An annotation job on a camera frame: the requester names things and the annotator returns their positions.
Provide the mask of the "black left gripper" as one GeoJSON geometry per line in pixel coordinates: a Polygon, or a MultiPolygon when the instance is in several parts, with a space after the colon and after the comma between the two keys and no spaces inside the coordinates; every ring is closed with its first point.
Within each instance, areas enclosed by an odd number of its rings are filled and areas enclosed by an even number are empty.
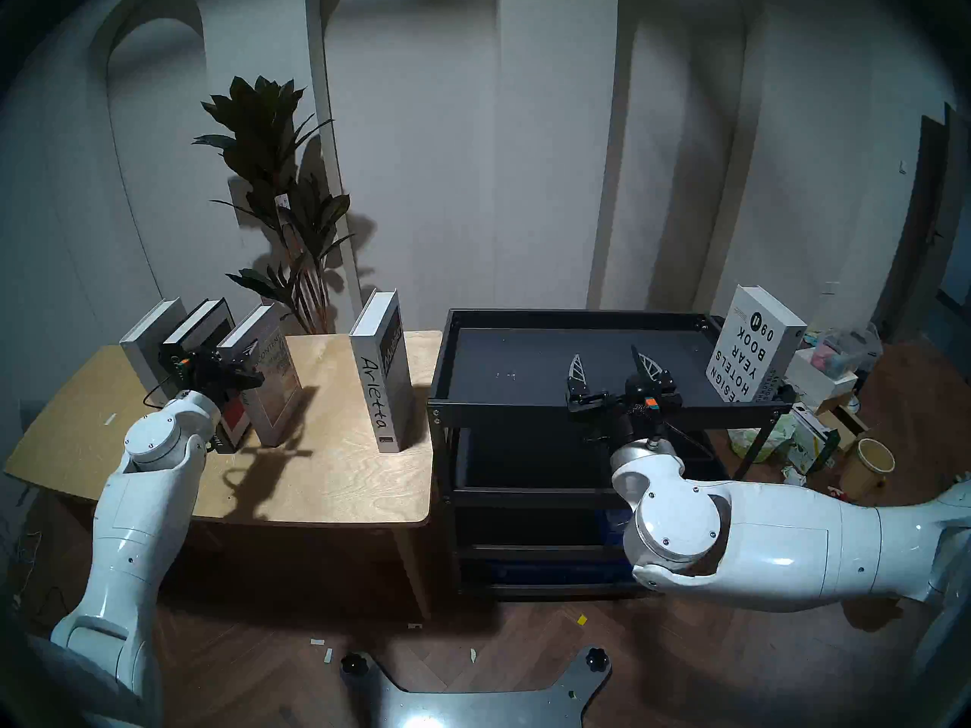
{"type": "Polygon", "coordinates": [[[260,371],[227,369],[236,367],[231,355],[217,348],[197,347],[197,358],[185,359],[185,389],[197,391],[213,402],[227,402],[231,391],[245,392],[262,387],[260,371]]]}

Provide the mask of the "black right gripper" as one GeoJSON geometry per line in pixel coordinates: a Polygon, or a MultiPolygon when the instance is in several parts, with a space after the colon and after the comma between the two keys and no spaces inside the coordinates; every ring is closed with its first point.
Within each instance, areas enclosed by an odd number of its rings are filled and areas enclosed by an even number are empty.
{"type": "Polygon", "coordinates": [[[612,398],[607,391],[593,392],[586,381],[579,353],[572,358],[566,378],[566,406],[570,414],[599,411],[588,430],[588,443],[626,446],[636,441],[666,438],[667,418],[680,410],[680,393],[668,370],[631,345],[635,365],[631,388],[612,398]]]}

